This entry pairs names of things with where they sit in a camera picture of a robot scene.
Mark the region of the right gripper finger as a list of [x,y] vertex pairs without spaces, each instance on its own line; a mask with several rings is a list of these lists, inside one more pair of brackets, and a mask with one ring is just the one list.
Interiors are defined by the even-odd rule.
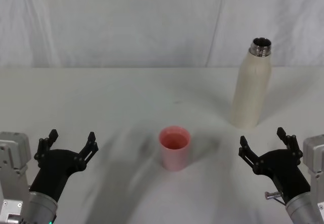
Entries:
[[277,136],[285,144],[286,148],[292,153],[293,156],[299,159],[303,157],[303,153],[299,148],[296,135],[287,135],[282,127],[278,127]]
[[263,174],[263,159],[258,157],[249,147],[244,136],[240,137],[240,148],[238,155],[252,168],[256,175]]

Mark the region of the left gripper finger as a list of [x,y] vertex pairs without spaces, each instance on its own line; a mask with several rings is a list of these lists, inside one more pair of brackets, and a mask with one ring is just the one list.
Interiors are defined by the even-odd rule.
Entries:
[[98,151],[98,145],[96,143],[96,136],[94,132],[90,132],[88,140],[83,149],[75,157],[76,166],[78,171],[84,171],[88,162]]
[[34,155],[35,160],[40,160],[51,149],[52,145],[58,138],[58,132],[56,129],[52,129],[49,136],[46,138],[40,138],[38,141],[37,152]]

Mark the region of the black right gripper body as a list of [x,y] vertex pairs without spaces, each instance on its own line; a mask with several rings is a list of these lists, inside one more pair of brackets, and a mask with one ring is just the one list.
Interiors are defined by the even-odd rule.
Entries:
[[269,177],[283,201],[288,203],[296,196],[310,191],[310,184],[299,169],[303,153],[300,150],[274,150],[258,157],[254,173]]

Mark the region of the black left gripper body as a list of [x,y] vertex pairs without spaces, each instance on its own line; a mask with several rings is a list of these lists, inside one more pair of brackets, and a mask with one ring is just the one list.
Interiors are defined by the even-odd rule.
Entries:
[[36,153],[39,171],[31,187],[31,192],[49,196],[56,202],[65,188],[69,177],[86,168],[85,160],[76,152],[69,150],[49,150]]

